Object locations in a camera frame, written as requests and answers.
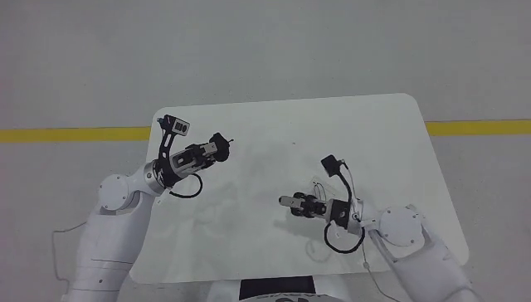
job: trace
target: tabletop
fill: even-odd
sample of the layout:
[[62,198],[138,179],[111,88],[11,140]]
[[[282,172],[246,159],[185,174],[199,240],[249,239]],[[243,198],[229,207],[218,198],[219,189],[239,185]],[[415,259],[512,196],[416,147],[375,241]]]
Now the tabletop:
[[[226,162],[199,172],[204,182],[199,196],[180,199],[166,191],[155,201],[130,272],[136,282],[364,272],[361,252],[340,255],[326,247],[324,221],[293,217],[278,203],[282,195],[313,192],[315,182],[325,187],[319,197],[346,199],[339,179],[328,178],[321,166],[329,154],[346,161],[358,197],[379,210],[414,204],[457,260],[468,260],[430,137],[410,95],[164,108],[153,117],[147,161],[157,158],[162,131],[156,119],[165,114],[190,123],[188,134],[175,138],[172,153],[205,143],[216,132],[234,142]],[[175,188],[194,193],[198,182],[189,177]],[[336,240],[346,249],[357,237]],[[372,242],[365,246],[371,268],[388,270]]]

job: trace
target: floor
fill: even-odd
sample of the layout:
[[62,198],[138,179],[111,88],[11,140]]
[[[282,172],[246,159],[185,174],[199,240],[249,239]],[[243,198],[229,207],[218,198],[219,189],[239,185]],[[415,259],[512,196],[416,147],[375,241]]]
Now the floor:
[[[395,92],[425,121],[531,119],[527,1],[0,0],[0,129],[145,126],[164,106]],[[475,288],[531,301],[531,134],[431,140]],[[134,172],[146,150],[0,144],[3,301],[60,299],[51,231],[83,222],[100,181]],[[79,235],[57,242],[70,278]],[[354,298],[384,300],[367,275],[346,278]],[[378,279],[407,300],[391,274]],[[119,300],[202,300],[209,285],[128,280]]]

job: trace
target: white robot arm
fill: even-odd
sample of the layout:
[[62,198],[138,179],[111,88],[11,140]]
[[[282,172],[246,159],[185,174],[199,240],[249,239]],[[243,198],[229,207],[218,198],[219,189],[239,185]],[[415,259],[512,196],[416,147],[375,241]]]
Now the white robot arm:
[[[170,156],[173,138],[177,134],[185,135],[189,125],[169,115],[159,123],[163,128],[163,141],[158,158],[130,177],[115,174],[101,183],[99,202],[80,239],[76,280],[66,296],[68,301],[115,302],[142,249],[154,198],[189,175],[201,179],[196,171],[227,160],[230,141],[220,134],[214,134],[206,144],[192,144]],[[344,161],[328,156],[322,163],[330,177],[338,175],[341,178],[348,190],[348,201],[331,199],[323,202],[313,195],[297,192],[293,197],[281,197],[280,205],[290,207],[296,216],[324,219],[328,223],[325,242],[336,252],[355,252],[368,235],[415,302],[480,301],[451,252],[416,208],[389,207],[377,212],[362,200],[352,198],[350,186],[340,172],[341,165],[348,169]],[[190,198],[200,192],[201,189],[190,196],[171,194]],[[360,242],[348,251],[332,246],[327,237],[332,225],[360,236]],[[402,258],[395,257],[386,245],[410,246],[417,239],[424,240],[423,247]],[[338,300],[325,295],[287,294],[261,296],[259,301]]]
[[[189,124],[170,115],[158,122],[163,129],[158,158],[130,177],[114,174],[100,185],[98,204],[80,239],[76,279],[67,295],[70,302],[116,301],[142,249],[154,198],[189,175],[201,182],[195,172],[229,156],[230,141],[219,133],[208,143],[192,144],[170,156],[174,137],[186,135]],[[170,194],[191,198],[200,192],[201,188],[194,195]]]
[[[362,245],[367,234],[413,301],[480,301],[455,257],[413,205],[389,207],[378,212],[362,200],[352,199],[350,186],[340,172],[342,165],[348,169],[343,160],[336,160],[330,155],[321,163],[330,177],[337,175],[341,178],[348,191],[347,202],[337,199],[324,202],[302,192],[296,192],[293,197],[283,196],[279,202],[290,207],[295,216],[324,219],[327,222],[324,229],[327,246],[348,254]],[[332,246],[328,241],[328,229],[333,224],[360,236],[358,244],[348,251]],[[422,240],[423,246],[405,257],[395,257],[387,248],[387,243],[406,247]]]

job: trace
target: metal bracket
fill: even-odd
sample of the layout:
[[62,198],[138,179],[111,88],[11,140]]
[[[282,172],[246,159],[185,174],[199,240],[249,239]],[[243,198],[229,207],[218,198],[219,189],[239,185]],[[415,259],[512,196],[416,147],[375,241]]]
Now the metal bracket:
[[157,174],[158,181],[165,188],[170,188],[175,183],[179,182],[181,178],[172,170],[172,165],[169,162],[169,152],[172,148],[175,136],[186,136],[190,129],[190,124],[168,114],[163,118],[158,118],[157,122],[163,130],[163,139],[160,141],[160,146],[158,147],[158,160],[153,168],[154,172]]

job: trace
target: yellow stripe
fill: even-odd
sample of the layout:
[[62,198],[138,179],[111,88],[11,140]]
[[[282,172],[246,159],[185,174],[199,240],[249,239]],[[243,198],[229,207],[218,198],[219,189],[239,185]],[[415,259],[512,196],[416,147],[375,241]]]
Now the yellow stripe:
[[531,120],[426,122],[431,136],[531,134]]
[[145,141],[149,127],[0,129],[0,143]]
[[[531,135],[531,120],[426,122],[431,136]],[[150,127],[0,129],[0,143],[146,141]]]

